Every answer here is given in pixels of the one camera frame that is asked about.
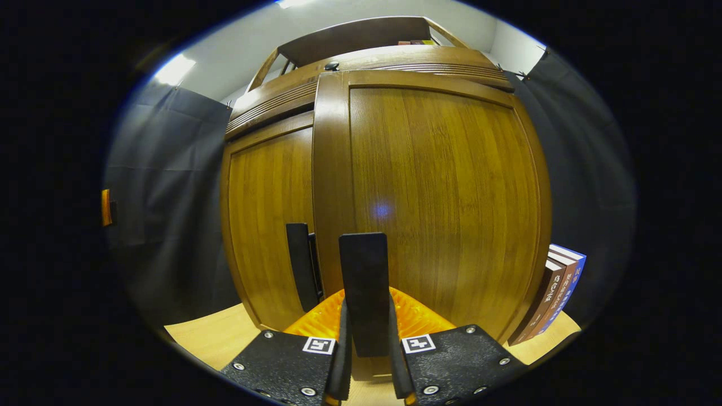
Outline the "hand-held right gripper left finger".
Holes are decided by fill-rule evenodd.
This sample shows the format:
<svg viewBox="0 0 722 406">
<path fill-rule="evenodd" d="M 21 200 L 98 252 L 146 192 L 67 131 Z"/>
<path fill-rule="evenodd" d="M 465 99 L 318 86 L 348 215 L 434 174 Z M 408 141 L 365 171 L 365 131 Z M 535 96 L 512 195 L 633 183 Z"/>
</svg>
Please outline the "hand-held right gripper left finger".
<svg viewBox="0 0 722 406">
<path fill-rule="evenodd" d="M 286 330 L 262 330 L 220 373 L 273 404 L 340 405 L 350 395 L 348 318 L 340 290 Z"/>
</svg>

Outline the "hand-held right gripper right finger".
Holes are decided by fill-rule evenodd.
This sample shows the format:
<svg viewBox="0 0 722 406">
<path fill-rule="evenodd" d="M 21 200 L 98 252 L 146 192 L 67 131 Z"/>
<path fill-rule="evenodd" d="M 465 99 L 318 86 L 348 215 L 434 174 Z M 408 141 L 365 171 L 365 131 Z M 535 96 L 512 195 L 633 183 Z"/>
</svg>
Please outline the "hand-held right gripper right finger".
<svg viewBox="0 0 722 406">
<path fill-rule="evenodd" d="M 454 326 L 396 288 L 389 310 L 390 370 L 405 405 L 475 405 L 528 370 L 479 325 Z"/>
</svg>

